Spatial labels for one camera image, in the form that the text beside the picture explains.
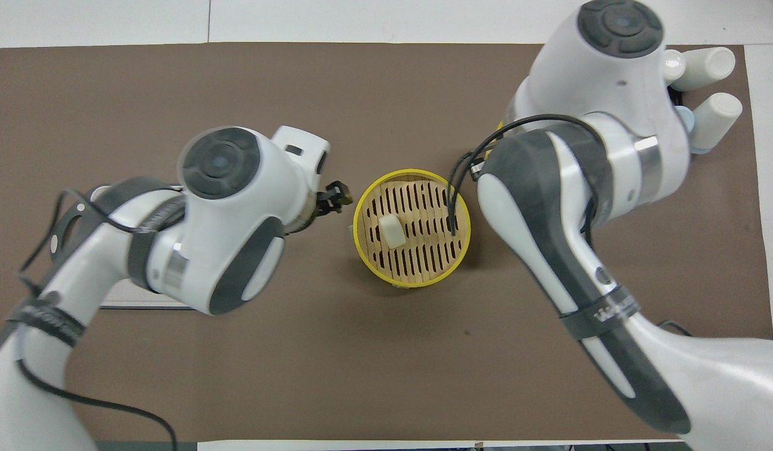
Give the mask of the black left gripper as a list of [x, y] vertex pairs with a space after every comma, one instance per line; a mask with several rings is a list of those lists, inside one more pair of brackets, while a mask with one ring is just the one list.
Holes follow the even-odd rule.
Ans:
[[343, 206], [353, 201], [348, 185], [340, 180], [329, 183], [323, 191], [315, 191], [310, 198], [314, 200], [313, 220], [329, 213], [341, 213]]

